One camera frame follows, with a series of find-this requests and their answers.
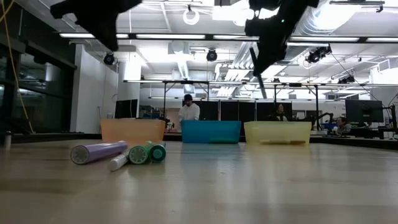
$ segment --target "security camera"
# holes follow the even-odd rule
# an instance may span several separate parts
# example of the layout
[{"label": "security camera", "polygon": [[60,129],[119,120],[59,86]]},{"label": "security camera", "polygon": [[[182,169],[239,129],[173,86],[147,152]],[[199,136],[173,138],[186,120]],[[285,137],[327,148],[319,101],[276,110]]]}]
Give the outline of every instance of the security camera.
[{"label": "security camera", "polygon": [[113,56],[113,52],[109,52],[106,54],[104,58],[105,65],[114,65],[116,63],[116,59]]},{"label": "security camera", "polygon": [[206,56],[207,61],[214,62],[217,60],[217,53],[215,49],[210,49]]}]

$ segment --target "ceiling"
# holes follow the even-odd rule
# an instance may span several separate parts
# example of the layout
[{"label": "ceiling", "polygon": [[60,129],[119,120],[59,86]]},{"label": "ceiling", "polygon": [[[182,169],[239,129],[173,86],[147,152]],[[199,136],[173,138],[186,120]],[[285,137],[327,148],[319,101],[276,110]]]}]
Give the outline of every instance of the ceiling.
[{"label": "ceiling", "polygon": [[[17,0],[17,2],[33,15],[42,19],[50,26],[60,32],[85,32],[81,27],[74,24],[76,18],[69,14],[63,20],[55,20],[49,12],[49,6],[61,0]],[[331,35],[376,35],[376,36],[397,36],[398,26],[398,1],[387,0],[390,6],[381,13],[375,13],[376,8],[362,7],[342,26],[334,30]],[[168,2],[148,3],[146,1],[130,11],[122,13],[118,18],[118,32],[146,32],[146,33],[197,33],[197,34],[243,34],[244,27],[237,26],[233,21],[214,21],[212,12],[214,10],[212,1],[204,1],[203,4],[193,4],[193,8],[199,11],[199,21],[195,25],[188,25],[183,20],[183,13],[186,6],[170,5]],[[168,44],[166,40],[120,40],[120,45],[135,45],[138,51],[147,62],[142,67],[143,75],[156,75],[171,73],[178,70],[177,63],[168,59]],[[92,47],[98,57],[106,52],[98,42],[88,40],[85,42],[88,49]],[[187,41],[190,47],[202,47],[205,51],[196,51],[195,56],[187,62],[189,70],[215,71],[217,63],[224,61],[232,62],[239,52],[242,42],[223,41]],[[214,48],[218,53],[219,62],[207,62],[206,52]],[[324,58],[320,63],[308,68],[303,62],[302,55],[305,55],[313,48],[304,48],[294,55],[294,60],[283,72],[280,79],[286,82],[294,80],[307,82],[321,82],[333,75],[344,72],[351,68],[355,71],[356,79],[365,82],[369,77],[369,68],[377,65],[388,57],[398,55],[398,45],[394,44],[331,44],[332,55]]]}]

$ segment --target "monitor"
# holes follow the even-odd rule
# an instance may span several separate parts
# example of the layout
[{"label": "monitor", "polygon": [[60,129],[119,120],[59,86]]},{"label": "monitor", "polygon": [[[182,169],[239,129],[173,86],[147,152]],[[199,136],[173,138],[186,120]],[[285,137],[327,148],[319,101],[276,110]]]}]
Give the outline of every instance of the monitor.
[{"label": "monitor", "polygon": [[376,100],[346,100],[346,114],[351,122],[384,122],[383,105]]}]

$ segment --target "blue bin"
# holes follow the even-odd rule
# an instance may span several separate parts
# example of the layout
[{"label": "blue bin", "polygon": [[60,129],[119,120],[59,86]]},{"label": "blue bin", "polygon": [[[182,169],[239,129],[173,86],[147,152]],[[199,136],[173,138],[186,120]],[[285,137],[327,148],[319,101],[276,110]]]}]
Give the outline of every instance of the blue bin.
[{"label": "blue bin", "polygon": [[240,121],[182,121],[182,142],[236,144]]}]

